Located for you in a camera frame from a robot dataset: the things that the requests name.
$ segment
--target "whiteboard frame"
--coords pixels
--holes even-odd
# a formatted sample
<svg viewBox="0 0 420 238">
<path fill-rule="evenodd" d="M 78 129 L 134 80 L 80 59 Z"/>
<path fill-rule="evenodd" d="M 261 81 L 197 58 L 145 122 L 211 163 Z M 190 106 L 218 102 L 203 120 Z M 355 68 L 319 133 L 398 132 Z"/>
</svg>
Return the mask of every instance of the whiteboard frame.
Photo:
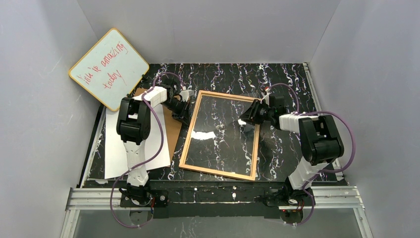
<svg viewBox="0 0 420 238">
<path fill-rule="evenodd" d="M 191 118 L 190 127 L 188 129 L 187 138 L 185 139 L 184 149 L 182 150 L 181 159 L 179 160 L 179 165 L 178 166 L 182 169 L 198 171 L 198 172 L 201 172 L 201 173 L 206 173 L 206 174 L 211 174 L 211 175 L 219 175 L 219 176 L 224 176 L 224 177 L 227 177 L 227 178 L 255 181 L 255 173 L 257 171 L 257 163 L 258 163 L 258 143 L 259 143 L 259 138 L 260 138 L 260 125 L 258 125 L 258 124 L 255 124 L 255 128 L 254 128 L 254 143 L 253 143 L 253 149 L 252 149 L 252 159 L 251 159 L 251 165 L 250 165 L 251 174 L 250 175 L 236 174 L 236 173 L 233 173 L 233 172 L 226 172 L 226 171 L 209 169 L 209 168 L 204 168 L 204 167 L 199 167 L 199 166 L 187 165 L 186 164 L 188 150 L 190 148 L 191 134 L 192 134 L 193 128 L 196 124 L 197 114 L 198 114 L 198 111 L 200 109 L 200 103 L 201 103 L 201 99 L 203 98 L 203 96 L 237 100 L 237 101 L 250 102 L 250 103 L 253 102 L 254 99 L 256 99 L 256 98 L 233 95 L 233 94 L 225 94 L 225 93 L 217 93 L 217 92 L 200 90 L 198 92 L 196 104 L 195 104 L 195 107 L 194 107 L 193 116 Z"/>
<path fill-rule="evenodd" d="M 149 63 L 147 63 L 147 61 L 145 61 L 145 59 L 137 52 L 137 50 L 130 44 L 130 42 L 127 41 L 127 39 L 121 34 L 121 32 L 119 32 L 116 28 L 111 28 L 104 36 L 102 36 L 101 39 L 98 40 L 98 42 L 96 42 L 96 44 L 94 44 L 89 51 L 86 52 L 86 54 L 77 61 L 76 64 L 73 65 L 72 68 L 70 68 L 68 70 L 68 76 L 70 76 L 71 79 L 73 79 L 77 84 L 79 84 L 80 86 L 82 86 L 82 88 L 84 88 L 86 91 L 88 91 L 92 96 L 94 96 L 98 101 L 100 101 L 102 104 L 105 105 L 106 108 L 110 109 L 113 112 L 116 112 L 119 110 L 119 107 L 116 110 L 113 110 L 112 108 L 110 108 L 107 104 L 105 104 L 101 99 L 99 99 L 95 94 L 93 94 L 89 89 L 87 89 L 83 84 L 81 84 L 77 79 L 75 79 L 74 77 L 71 76 L 71 71 L 96 47 L 97 44 L 99 44 L 112 30 L 117 31 L 117 33 L 131 46 L 131 48 L 133 48 L 133 50 L 139 55 L 139 57 L 146 62 L 147 64 L 147 70 L 146 72 L 149 71 L 150 69 L 150 65 Z M 143 79 L 143 76 L 141 76 L 139 78 L 139 81 L 134 85 L 134 87 L 130 90 L 130 92 L 128 92 L 127 94 L 133 92 L 133 90 L 136 88 L 136 86 L 139 84 L 139 82 Z"/>
</svg>

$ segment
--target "picture frame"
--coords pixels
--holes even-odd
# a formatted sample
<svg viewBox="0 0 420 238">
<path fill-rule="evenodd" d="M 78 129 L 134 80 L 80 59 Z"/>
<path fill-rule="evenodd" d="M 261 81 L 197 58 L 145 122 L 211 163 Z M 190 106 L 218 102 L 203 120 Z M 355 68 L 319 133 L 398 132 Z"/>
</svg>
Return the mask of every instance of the picture frame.
<svg viewBox="0 0 420 238">
<path fill-rule="evenodd" d="M 210 92 L 210 91 L 199 91 L 197 96 L 197 101 L 194 107 L 194 112 L 191 118 L 190 127 L 188 129 L 188 134 L 185 140 L 185 145 L 181 154 L 180 162 L 179 162 L 179 168 L 202 172 L 206 174 L 212 174 L 212 175 L 219 175 L 227 178 L 233 178 L 233 179 L 242 179 L 242 180 L 250 180 L 255 181 L 255 174 L 257 169 L 257 155 L 258 155 L 258 142 L 259 142 L 259 134 L 260 134 L 260 125 L 256 124 L 254 126 L 254 139 L 253 139 L 253 146 L 252 146 L 252 158 L 251 158 L 251 164 L 250 164 L 250 175 L 244 175 L 244 174 L 237 174 L 235 172 L 227 172 L 222 170 L 216 170 L 211 168 L 204 168 L 194 165 L 188 165 L 186 164 L 188 152 L 190 149 L 191 144 L 191 136 L 193 133 L 193 129 L 196 125 L 197 116 L 200 110 L 200 105 L 203 96 L 209 96 L 214 98 L 223 98 L 223 99 L 230 99 L 230 100 L 236 100 L 236 101 L 243 101 L 243 102 L 249 102 L 252 103 L 255 98 L 246 97 L 246 96 L 239 96 L 239 95 L 231 95 L 231 94 L 224 94 L 224 93 L 217 93 L 217 92 Z"/>
</svg>

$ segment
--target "white paper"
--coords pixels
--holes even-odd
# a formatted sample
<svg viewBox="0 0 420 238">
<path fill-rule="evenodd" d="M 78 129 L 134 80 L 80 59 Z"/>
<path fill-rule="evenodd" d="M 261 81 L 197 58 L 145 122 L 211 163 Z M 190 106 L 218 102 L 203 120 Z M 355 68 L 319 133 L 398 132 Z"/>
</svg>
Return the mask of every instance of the white paper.
<svg viewBox="0 0 420 238">
<path fill-rule="evenodd" d="M 152 161 L 146 163 L 146 170 L 153 170 L 170 165 L 168 140 L 166 138 L 165 118 L 163 116 L 163 106 L 157 105 L 153 108 L 157 117 L 162 124 L 163 129 L 163 147 L 159 155 Z M 122 143 L 120 135 L 117 134 L 116 125 L 118 121 L 118 113 L 106 109 L 106 124 L 105 124 L 105 179 L 115 178 L 121 176 L 128 170 L 127 156 L 125 153 L 124 144 Z M 150 135 L 145 144 L 146 160 L 156 154 L 160 147 L 160 130 L 158 122 L 152 113 Z"/>
<path fill-rule="evenodd" d="M 208 140 L 215 138 L 216 135 L 213 131 L 210 132 L 195 132 L 192 131 L 191 138 L 197 139 L 197 140 Z"/>
</svg>

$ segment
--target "white wall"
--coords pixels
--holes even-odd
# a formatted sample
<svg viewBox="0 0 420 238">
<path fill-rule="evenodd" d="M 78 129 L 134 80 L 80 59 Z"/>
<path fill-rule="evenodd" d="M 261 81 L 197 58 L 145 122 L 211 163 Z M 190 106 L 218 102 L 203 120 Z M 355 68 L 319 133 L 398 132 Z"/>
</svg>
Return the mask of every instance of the white wall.
<svg viewBox="0 0 420 238">
<path fill-rule="evenodd" d="M 149 63 L 310 61 L 340 0 L 79 0 Z"/>
<path fill-rule="evenodd" d="M 342 0 L 310 63 L 323 109 L 344 116 L 375 237 L 419 237 L 420 2 Z"/>
<path fill-rule="evenodd" d="M 97 38 L 75 0 L 0 4 L 0 236 L 59 237 L 99 106 L 67 71 Z"/>
</svg>

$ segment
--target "black marble surface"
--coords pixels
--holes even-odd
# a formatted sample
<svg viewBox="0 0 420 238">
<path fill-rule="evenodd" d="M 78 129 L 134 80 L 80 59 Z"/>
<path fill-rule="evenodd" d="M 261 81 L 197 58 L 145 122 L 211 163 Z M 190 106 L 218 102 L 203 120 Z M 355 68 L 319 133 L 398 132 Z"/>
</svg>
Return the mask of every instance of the black marble surface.
<svg viewBox="0 0 420 238">
<path fill-rule="evenodd" d="M 149 88 L 152 79 L 160 72 L 174 72 L 180 75 L 188 89 L 195 91 L 191 98 L 192 114 L 199 90 L 214 91 L 261 98 L 261 89 L 275 84 L 286 83 L 298 94 L 300 112 L 315 111 L 315 103 L 302 64 L 151 64 L 149 72 L 137 87 Z M 289 112 L 296 109 L 296 102 L 286 88 L 277 87 L 273 92 L 284 95 Z M 149 172 L 150 179 L 163 180 L 230 180 L 215 175 L 179 169 L 179 159 L 188 128 L 183 126 L 179 134 L 170 167 Z M 103 179 L 105 168 L 105 126 L 92 162 L 88 179 Z M 292 132 L 280 131 L 268 122 L 260 126 L 258 164 L 256 181 L 284 181 L 296 168 L 302 157 L 300 139 Z M 232 170 L 224 165 L 225 170 Z M 318 181 L 337 181 L 334 174 L 322 174 Z"/>
<path fill-rule="evenodd" d="M 251 175 L 255 127 L 240 125 L 251 102 L 203 96 L 185 164 Z"/>
</svg>

